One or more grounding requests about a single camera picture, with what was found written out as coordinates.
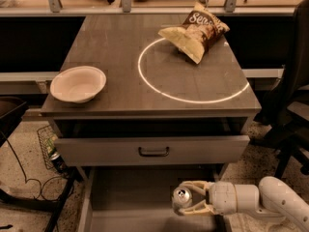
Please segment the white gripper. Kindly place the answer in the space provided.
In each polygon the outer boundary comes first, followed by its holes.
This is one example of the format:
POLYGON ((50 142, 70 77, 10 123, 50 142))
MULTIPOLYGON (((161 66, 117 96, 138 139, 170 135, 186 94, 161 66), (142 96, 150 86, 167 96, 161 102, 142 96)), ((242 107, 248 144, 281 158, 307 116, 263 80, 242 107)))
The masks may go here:
POLYGON ((178 196, 189 197, 192 191, 205 196, 210 195, 210 204, 205 200, 185 208, 174 203, 173 210, 180 216, 214 216, 230 215, 237 211, 237 196, 235 186, 228 182, 184 181, 179 185, 178 196))

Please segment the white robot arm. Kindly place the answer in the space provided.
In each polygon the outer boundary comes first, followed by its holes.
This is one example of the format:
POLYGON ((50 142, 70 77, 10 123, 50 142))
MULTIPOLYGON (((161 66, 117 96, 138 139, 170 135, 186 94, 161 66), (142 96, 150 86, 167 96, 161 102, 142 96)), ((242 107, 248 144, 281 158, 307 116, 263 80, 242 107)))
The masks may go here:
POLYGON ((226 216, 236 213, 279 223, 287 218, 309 232, 309 205, 281 180, 267 176, 259 185, 184 181, 174 189, 172 207, 179 216, 226 216))

